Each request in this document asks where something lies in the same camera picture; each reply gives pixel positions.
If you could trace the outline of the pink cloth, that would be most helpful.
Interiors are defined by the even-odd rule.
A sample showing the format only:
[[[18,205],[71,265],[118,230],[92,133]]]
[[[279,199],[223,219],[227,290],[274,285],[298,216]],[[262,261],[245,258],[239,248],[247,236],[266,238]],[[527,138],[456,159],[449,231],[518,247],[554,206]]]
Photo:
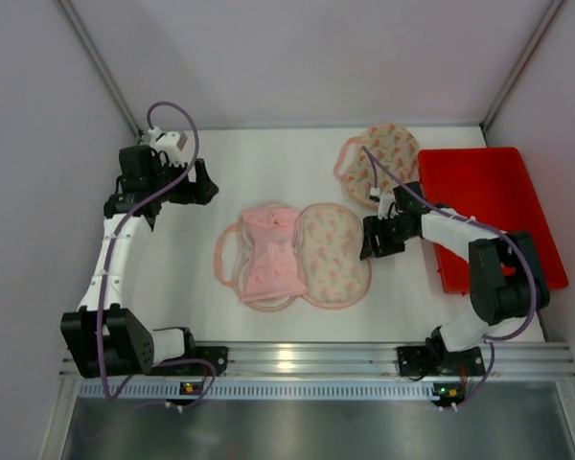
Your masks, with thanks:
[[[292,207],[259,206],[241,213],[252,242],[241,299],[244,302],[304,295],[308,287],[295,244],[301,212]]]

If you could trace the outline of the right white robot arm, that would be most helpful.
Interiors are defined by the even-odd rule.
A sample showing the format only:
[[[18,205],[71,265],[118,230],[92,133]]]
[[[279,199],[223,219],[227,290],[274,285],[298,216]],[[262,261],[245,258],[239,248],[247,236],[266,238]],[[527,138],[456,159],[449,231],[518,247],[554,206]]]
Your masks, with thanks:
[[[402,253],[408,241],[419,238],[468,263],[471,304],[433,333],[447,351],[465,351],[483,340],[512,340],[548,305],[549,287],[529,233],[506,233],[432,204],[417,182],[391,194],[373,188],[369,199],[378,210],[363,220],[362,261]]]

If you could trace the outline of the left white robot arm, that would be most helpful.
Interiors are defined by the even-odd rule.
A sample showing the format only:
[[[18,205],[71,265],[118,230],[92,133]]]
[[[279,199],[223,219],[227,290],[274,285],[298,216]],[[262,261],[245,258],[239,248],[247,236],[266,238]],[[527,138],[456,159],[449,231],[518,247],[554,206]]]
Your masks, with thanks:
[[[148,375],[171,362],[188,365],[196,342],[183,326],[154,329],[133,310],[145,246],[166,203],[206,205],[218,194],[203,159],[177,165],[148,145],[119,152],[121,173],[103,206],[103,240],[89,287],[60,330],[86,379]]]

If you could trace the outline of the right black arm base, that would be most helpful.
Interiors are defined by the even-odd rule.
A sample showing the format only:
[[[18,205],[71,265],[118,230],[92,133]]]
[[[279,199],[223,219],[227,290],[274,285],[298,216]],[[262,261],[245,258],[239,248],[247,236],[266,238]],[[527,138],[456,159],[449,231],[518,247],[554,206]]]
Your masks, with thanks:
[[[486,368],[479,347],[447,352],[441,345],[410,345],[397,349],[399,374],[415,381],[426,377],[483,377]]]

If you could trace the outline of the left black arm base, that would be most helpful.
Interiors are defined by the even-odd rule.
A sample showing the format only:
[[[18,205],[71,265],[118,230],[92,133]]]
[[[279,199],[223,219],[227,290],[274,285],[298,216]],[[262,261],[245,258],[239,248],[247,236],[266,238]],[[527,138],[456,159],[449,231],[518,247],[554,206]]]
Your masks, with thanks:
[[[197,344],[193,352],[193,354],[169,359],[154,366],[149,376],[211,377],[212,370],[214,370],[218,377],[226,371],[229,358],[228,347]]]

